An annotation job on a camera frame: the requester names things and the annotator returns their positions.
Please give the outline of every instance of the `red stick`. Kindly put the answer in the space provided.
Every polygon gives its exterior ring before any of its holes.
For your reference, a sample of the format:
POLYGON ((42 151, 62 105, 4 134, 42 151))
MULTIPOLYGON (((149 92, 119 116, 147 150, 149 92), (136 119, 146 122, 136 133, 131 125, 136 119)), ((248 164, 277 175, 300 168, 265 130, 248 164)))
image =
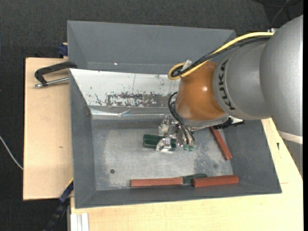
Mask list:
POLYGON ((236 175, 213 176, 206 178, 195 178, 192 180, 194 187, 218 186, 226 184, 239 183, 239 178, 236 175))
POLYGON ((183 185, 183 178, 160 178, 160 179, 141 179, 131 180, 131 187, 150 187, 150 186, 174 186, 183 185))
POLYGON ((225 158, 225 160, 230 160, 232 158, 231 152, 229 151, 225 141, 223 140, 220 132, 216 129, 213 129, 212 127, 210 127, 210 131, 218 145, 218 147, 221 150, 221 153, 223 155, 223 157, 225 158))

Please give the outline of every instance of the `white wire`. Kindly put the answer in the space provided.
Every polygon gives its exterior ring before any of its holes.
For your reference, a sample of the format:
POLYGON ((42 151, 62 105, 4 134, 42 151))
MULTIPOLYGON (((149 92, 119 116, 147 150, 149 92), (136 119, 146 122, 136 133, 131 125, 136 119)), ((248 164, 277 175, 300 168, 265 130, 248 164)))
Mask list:
POLYGON ((4 147, 6 148, 6 150, 8 151, 8 153, 10 154, 11 158, 14 160, 14 162, 17 164, 17 166, 19 166, 22 170, 24 170, 24 168, 17 162, 16 158, 13 156, 13 154, 11 153, 9 147, 6 145, 4 139, 1 137, 0 135, 0 141, 2 141, 4 147))

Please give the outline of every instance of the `metal bracket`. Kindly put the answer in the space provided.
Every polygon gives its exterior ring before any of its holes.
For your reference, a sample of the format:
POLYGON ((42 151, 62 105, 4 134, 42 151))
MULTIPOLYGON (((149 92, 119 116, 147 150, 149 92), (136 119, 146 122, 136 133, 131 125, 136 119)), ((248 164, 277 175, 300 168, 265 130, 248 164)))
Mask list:
POLYGON ((56 65, 52 65, 52 66, 48 66, 48 67, 38 69, 35 72, 34 76, 40 82, 40 84, 36 84, 36 85, 34 85, 34 87, 45 87, 45 86, 48 86, 48 85, 51 85, 51 84, 55 84, 55 83, 59 83, 59 82, 68 80, 68 77, 67 77, 67 78, 56 79, 56 80, 52 80, 52 81, 47 82, 45 80, 45 78, 43 77, 43 75, 50 74, 50 73, 53 73, 53 72, 56 72, 56 71, 60 71, 60 70, 66 69, 66 68, 77 68, 77 65, 73 62, 64 62, 64 63, 60 63, 60 64, 56 64, 56 65))

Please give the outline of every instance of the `wooden table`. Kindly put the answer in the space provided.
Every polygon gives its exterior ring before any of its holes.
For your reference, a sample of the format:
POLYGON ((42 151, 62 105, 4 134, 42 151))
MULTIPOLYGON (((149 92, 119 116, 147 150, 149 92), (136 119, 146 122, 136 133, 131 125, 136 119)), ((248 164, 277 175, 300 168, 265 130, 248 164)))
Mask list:
MULTIPOLYGON (((24 200, 58 198, 73 176, 68 83, 35 89, 36 69, 67 59, 27 58, 24 200)), ((50 74, 47 80, 67 76, 50 74)), ((281 194, 75 209, 90 230, 303 230, 303 180, 271 119, 262 121, 281 194)))

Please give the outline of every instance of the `dark floor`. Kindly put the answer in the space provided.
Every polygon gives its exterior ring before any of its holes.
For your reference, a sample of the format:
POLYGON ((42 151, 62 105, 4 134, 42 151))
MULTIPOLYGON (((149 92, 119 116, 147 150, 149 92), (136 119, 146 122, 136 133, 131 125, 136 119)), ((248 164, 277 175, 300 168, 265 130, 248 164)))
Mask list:
MULTIPOLYGON (((234 29, 237 34, 281 26, 303 14, 290 0, 0 0, 0 135, 23 162, 24 71, 27 56, 59 57, 66 21, 234 29)), ((22 201, 22 171, 0 144, 0 230, 42 230, 56 200, 22 201)), ((65 221, 57 228, 65 230, 65 221)))

